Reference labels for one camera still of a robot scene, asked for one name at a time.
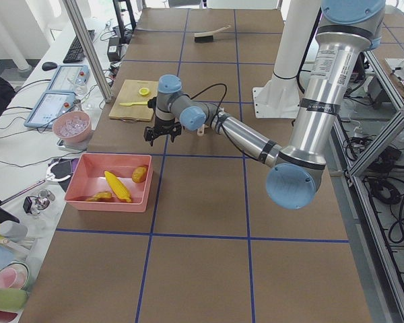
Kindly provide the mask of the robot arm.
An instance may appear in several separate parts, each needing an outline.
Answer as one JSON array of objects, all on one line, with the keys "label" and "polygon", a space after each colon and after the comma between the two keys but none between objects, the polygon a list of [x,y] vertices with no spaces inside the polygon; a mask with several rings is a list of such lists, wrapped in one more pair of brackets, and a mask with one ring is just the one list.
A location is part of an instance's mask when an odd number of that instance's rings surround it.
[{"label": "robot arm", "polygon": [[359,55],[381,38],[384,1],[292,1],[272,78],[255,89],[254,104],[264,118],[290,118],[285,146],[238,121],[217,104],[192,100],[175,75],[163,75],[148,106],[154,125],[144,131],[153,142],[183,129],[210,127],[241,152],[270,167],[266,190],[286,209],[310,204],[321,185],[323,151]]}]

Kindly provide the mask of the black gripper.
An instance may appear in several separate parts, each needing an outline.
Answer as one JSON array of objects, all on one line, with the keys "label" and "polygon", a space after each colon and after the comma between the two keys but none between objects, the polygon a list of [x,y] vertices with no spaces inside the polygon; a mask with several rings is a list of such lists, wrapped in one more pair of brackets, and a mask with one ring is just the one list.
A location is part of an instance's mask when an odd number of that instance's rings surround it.
[{"label": "black gripper", "polygon": [[169,113],[160,110],[157,107],[157,97],[148,100],[148,108],[154,111],[154,126],[145,127],[143,137],[146,142],[152,147],[158,135],[170,135],[170,140],[173,143],[175,138],[181,135],[182,125],[175,121],[175,117]]}]

